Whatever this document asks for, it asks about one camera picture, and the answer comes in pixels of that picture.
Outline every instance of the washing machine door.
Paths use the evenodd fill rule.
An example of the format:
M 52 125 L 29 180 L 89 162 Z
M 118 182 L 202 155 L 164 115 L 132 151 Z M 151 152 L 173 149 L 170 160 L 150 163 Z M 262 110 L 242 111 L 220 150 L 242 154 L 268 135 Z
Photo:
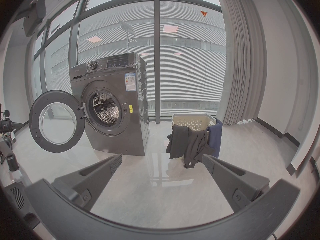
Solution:
M 71 149 L 85 130 L 85 112 L 71 94 L 50 90 L 33 103 L 29 128 L 35 142 L 52 153 Z

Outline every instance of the navy blue clothing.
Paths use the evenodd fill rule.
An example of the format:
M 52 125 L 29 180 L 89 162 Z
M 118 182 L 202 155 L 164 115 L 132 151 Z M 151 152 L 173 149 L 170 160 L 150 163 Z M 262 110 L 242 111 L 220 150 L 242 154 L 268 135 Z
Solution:
M 209 131 L 209 147 L 214 149 L 212 156 L 218 158 L 221 147 L 221 137 L 222 137 L 222 122 L 216 118 L 216 124 L 207 127 Z

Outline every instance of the street lamp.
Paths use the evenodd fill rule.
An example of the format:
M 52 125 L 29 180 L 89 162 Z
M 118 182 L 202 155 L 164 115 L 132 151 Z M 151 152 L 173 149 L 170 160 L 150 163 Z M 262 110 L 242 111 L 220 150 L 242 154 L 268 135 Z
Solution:
M 121 23 L 121 28 L 127 32 L 127 53 L 128 53 L 129 52 L 129 43 L 136 42 L 135 40 L 132 40 L 131 38 L 129 38 L 129 32 L 131 34 L 133 34 L 134 36 L 136 36 L 136 34 L 134 33 L 134 30 L 131 25 L 129 25 L 128 23 L 126 23 L 120 19 L 119 19 L 119 22 Z

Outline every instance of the camera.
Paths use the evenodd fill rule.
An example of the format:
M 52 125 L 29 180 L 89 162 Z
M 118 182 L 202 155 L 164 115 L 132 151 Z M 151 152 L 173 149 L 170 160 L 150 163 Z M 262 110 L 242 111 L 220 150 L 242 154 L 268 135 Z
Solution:
M 19 129 L 23 127 L 23 123 L 12 122 L 10 120 L 10 111 L 5 110 L 2 112 L 2 104 L 0 103 L 0 112 L 3 114 L 0 121 L 0 134 L 6 135 L 7 133 L 13 132 L 15 129 Z

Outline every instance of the pole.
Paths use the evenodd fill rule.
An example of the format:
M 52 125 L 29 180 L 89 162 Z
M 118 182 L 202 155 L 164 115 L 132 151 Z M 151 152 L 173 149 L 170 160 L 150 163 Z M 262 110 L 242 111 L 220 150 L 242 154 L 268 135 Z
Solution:
M 129 53 L 129 29 L 127 29 L 127 53 Z

